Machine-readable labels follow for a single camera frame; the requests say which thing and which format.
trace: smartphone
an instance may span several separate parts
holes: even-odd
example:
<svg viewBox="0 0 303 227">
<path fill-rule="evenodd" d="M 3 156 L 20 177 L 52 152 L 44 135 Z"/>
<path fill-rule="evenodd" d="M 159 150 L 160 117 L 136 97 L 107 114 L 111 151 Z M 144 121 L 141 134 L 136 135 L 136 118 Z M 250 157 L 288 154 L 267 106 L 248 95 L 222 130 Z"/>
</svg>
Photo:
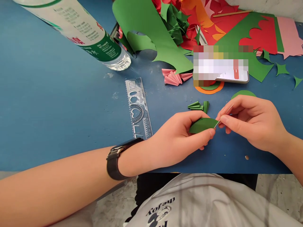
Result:
<svg viewBox="0 0 303 227">
<path fill-rule="evenodd" d="M 249 74 L 248 71 L 235 69 L 233 71 L 222 73 L 220 76 L 216 78 L 216 80 L 239 83 L 239 84 L 247 84 L 249 81 Z"/>
</svg>

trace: person's right hand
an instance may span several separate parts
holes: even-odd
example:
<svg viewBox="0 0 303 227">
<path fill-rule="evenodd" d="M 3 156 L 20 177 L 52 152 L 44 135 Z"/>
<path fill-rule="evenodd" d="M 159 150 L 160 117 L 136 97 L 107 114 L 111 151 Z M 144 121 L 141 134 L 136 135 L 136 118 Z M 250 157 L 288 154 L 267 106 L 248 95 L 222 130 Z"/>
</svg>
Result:
<svg viewBox="0 0 303 227">
<path fill-rule="evenodd" d="M 290 141 L 291 135 L 286 131 L 274 104 L 269 100 L 238 95 L 225 105 L 216 120 L 221 120 L 219 128 L 226 126 L 227 134 L 234 131 L 256 148 L 273 154 L 287 148 Z"/>
</svg>

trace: black pants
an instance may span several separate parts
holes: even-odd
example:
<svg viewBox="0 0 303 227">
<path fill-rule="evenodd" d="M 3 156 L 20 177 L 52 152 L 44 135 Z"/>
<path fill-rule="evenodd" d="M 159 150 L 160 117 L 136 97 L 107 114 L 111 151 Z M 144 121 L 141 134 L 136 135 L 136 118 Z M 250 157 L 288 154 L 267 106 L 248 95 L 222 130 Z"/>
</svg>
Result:
<svg viewBox="0 0 303 227">
<path fill-rule="evenodd" d="M 135 196 L 136 208 L 131 212 L 126 222 L 129 222 L 137 213 L 141 204 L 151 197 L 156 191 L 163 188 L 179 173 L 144 173 L 138 176 L 137 191 Z M 225 179 L 245 184 L 252 190 L 256 190 L 258 174 L 219 174 Z"/>
</svg>

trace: green circle paper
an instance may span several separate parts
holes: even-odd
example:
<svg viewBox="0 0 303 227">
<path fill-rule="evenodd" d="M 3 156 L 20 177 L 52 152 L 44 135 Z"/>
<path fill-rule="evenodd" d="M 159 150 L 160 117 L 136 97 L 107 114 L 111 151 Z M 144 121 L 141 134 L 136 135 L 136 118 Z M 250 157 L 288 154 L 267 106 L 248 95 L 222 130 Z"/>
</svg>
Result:
<svg viewBox="0 0 303 227">
<path fill-rule="evenodd" d="M 249 96 L 255 96 L 256 95 L 254 93 L 252 93 L 251 91 L 248 91 L 248 90 L 241 90 L 241 91 L 238 91 L 237 93 L 235 93 L 231 99 L 235 98 L 236 96 L 238 95 L 249 95 Z"/>
<path fill-rule="evenodd" d="M 220 81 L 216 81 L 216 83 L 214 83 L 213 85 L 210 85 L 208 87 L 200 87 L 200 88 L 204 90 L 215 90 L 216 88 L 219 87 L 220 83 L 221 83 Z"/>
</svg>

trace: needle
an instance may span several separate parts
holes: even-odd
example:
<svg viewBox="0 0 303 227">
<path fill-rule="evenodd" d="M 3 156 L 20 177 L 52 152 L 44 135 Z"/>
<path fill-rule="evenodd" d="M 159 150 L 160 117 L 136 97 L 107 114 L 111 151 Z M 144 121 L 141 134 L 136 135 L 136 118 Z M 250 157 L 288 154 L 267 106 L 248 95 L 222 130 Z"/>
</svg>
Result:
<svg viewBox="0 0 303 227">
<path fill-rule="evenodd" d="M 232 108 L 233 107 L 233 105 L 234 105 L 234 103 L 231 105 L 231 107 L 230 108 Z M 226 113 L 225 114 L 227 114 L 227 112 L 230 110 L 230 108 L 226 111 Z M 218 121 L 218 123 L 214 126 L 214 128 L 219 124 L 219 122 L 220 122 L 221 120 L 219 120 Z"/>
</svg>

